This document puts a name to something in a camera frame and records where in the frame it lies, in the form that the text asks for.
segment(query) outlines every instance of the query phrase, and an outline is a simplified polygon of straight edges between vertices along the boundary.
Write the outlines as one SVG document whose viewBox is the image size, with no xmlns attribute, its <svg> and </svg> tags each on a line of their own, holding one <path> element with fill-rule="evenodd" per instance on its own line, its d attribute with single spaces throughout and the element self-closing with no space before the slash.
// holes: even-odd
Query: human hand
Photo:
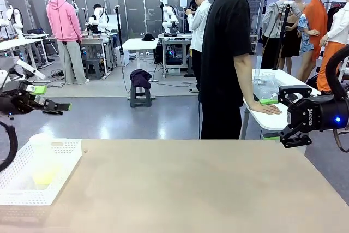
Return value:
<svg viewBox="0 0 349 233">
<path fill-rule="evenodd" d="M 249 108 L 250 110 L 265 113 L 267 115 L 279 115 L 282 113 L 275 105 L 262 106 L 257 101 L 253 101 L 253 103 L 249 105 Z"/>
<path fill-rule="evenodd" d="M 320 35 L 320 32 L 315 30 L 315 29 L 313 29 L 313 30 L 309 30 L 308 31 L 308 35 L 318 36 L 318 35 Z"/>
<path fill-rule="evenodd" d="M 326 46 L 328 41 L 328 35 L 324 35 L 322 39 L 320 40 L 320 46 Z"/>
</svg>

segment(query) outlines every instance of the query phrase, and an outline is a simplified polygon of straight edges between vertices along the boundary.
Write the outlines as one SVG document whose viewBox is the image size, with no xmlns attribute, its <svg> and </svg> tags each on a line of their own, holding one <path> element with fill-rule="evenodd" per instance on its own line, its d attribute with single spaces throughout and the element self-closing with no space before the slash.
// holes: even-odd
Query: gray floor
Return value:
<svg viewBox="0 0 349 233">
<path fill-rule="evenodd" d="M 152 107 L 136 109 L 131 109 L 125 98 L 57 98 L 55 101 L 71 102 L 73 109 L 63 116 L 32 112 L 17 116 L 11 122 L 16 127 L 20 145 L 41 132 L 69 139 L 198 138 L 197 97 L 159 97 Z M 247 139 L 259 139 L 260 133 L 261 128 L 251 117 Z M 6 138 L 3 130 L 0 136 Z M 349 204 L 349 154 L 336 148 L 331 132 L 315 132 L 311 137 L 314 143 L 308 147 L 306 157 Z M 341 139 L 346 146 L 348 138 Z M 8 144 L 2 139 L 0 158 L 4 158 L 7 151 Z"/>
</svg>

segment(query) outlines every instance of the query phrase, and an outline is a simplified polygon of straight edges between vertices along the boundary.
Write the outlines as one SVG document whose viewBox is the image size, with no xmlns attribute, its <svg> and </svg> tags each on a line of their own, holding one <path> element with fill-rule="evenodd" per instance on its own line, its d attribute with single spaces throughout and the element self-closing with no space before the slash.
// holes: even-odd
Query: black t-shirt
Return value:
<svg viewBox="0 0 349 233">
<path fill-rule="evenodd" d="M 251 50 L 251 18 L 247 0 L 215 0 L 209 11 L 201 57 L 201 103 L 242 106 L 243 95 L 234 57 Z"/>
</svg>

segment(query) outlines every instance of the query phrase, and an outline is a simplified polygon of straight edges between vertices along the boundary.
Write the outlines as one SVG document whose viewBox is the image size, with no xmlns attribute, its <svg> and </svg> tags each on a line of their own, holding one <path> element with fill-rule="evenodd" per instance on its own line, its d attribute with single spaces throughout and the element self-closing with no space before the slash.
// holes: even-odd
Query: gray jacket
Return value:
<svg viewBox="0 0 349 233">
<path fill-rule="evenodd" d="M 281 27 L 282 23 L 284 22 L 287 6 L 287 4 L 284 3 L 285 1 L 288 0 L 278 0 L 268 6 L 262 25 L 262 33 L 266 37 L 270 36 L 271 38 L 280 38 Z M 291 11 L 296 15 L 297 18 L 300 18 L 302 11 L 299 10 L 295 2 L 290 3 L 290 6 Z"/>
</svg>

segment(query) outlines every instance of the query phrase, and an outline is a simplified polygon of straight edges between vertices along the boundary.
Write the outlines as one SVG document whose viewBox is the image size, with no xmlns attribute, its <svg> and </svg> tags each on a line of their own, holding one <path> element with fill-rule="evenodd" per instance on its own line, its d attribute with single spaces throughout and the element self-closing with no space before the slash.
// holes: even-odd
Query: white basket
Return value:
<svg viewBox="0 0 349 233">
<path fill-rule="evenodd" d="M 30 173 L 34 151 L 30 142 L 17 153 L 12 164 L 0 173 L 0 205 L 49 206 L 81 158 L 80 139 L 53 139 L 57 161 L 64 163 L 46 189 L 33 189 Z"/>
</svg>

